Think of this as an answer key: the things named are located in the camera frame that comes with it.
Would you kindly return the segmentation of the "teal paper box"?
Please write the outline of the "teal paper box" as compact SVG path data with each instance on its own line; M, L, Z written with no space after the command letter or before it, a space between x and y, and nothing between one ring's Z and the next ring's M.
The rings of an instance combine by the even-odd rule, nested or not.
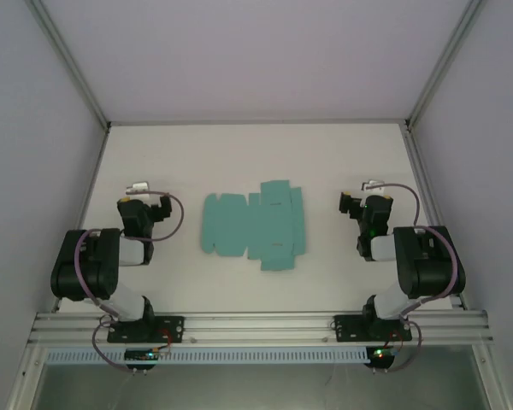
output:
M248 195L209 194L200 245L207 254L246 256L264 272L292 270L306 253L303 191L288 180L262 182Z

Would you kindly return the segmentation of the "aluminium table side rail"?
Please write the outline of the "aluminium table side rail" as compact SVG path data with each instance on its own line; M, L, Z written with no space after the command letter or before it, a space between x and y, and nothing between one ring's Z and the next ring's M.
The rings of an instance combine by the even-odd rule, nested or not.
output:
M100 167L102 165L103 156L104 156L104 153L105 153L105 150L106 150L106 147L107 147L107 143L109 141L109 134L110 134L111 128L112 128L112 122L109 121L106 124L106 129L105 129L105 132L104 132L104 135L103 135L103 141L102 141L102 143L100 145L100 148L99 148L99 151L98 151L96 164L95 164L94 168L91 171L91 178L90 178L90 181L89 181L89 185L88 185L88 187L87 187L87 189L85 191L85 195L84 195L84 198L83 198L83 201L82 201L82 208L81 208L81 210L80 210L80 212L78 214L78 217L77 217L77 219L75 221L74 229L82 228L83 225L84 225L84 222L86 220L86 215L87 215L87 212L88 212L88 208L89 208L89 205L90 205L90 202L91 202L91 198L92 198L92 195L93 195L95 184L97 182L97 176L98 176Z
M400 126L400 130L414 174L417 190L420 194L421 207L427 217L427 222L434 226L443 225L444 218L439 210L436 196L433 193L431 179L429 178L422 153L418 148L416 137L405 123Z

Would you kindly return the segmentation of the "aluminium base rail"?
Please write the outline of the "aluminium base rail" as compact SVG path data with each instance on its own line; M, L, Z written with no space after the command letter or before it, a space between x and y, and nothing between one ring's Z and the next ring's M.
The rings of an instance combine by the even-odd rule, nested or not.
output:
M333 312L183 313L182 347L337 346ZM97 313L39 313L28 337L41 347L87 347ZM420 326L423 346L492 344L482 311L424 310L410 320Z

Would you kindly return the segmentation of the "aluminium frame post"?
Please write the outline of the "aluminium frame post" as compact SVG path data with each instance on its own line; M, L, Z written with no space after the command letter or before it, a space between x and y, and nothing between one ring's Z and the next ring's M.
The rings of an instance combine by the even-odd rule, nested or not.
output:
M104 114L100 104L98 103L94 93L91 90L84 74L74 59L67 43L60 33L56 23L53 21L49 10L43 0L23 0L32 14L41 31L47 38L51 48L56 53L59 62L65 68L71 82L76 91L79 93L86 107L90 110L93 117L99 125L104 129L109 129L109 120Z
M471 29L487 3L488 0L467 1L461 16L452 29L444 48L439 54L438 60L433 66L422 91L416 99L409 116L405 120L405 125L409 132L413 132L418 123L422 120L429 103L432 102L435 93L439 89L439 86L447 75L452 63L455 61L457 54L463 47L467 36L471 32Z

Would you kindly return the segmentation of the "aluminium frame leg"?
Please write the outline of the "aluminium frame leg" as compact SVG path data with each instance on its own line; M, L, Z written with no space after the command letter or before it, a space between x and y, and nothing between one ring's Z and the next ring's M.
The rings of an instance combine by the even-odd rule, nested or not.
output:
M46 354L45 348L36 345L25 348L6 410L31 410Z
M513 410L509 391L494 354L494 347L489 344L475 344L472 350L490 410Z

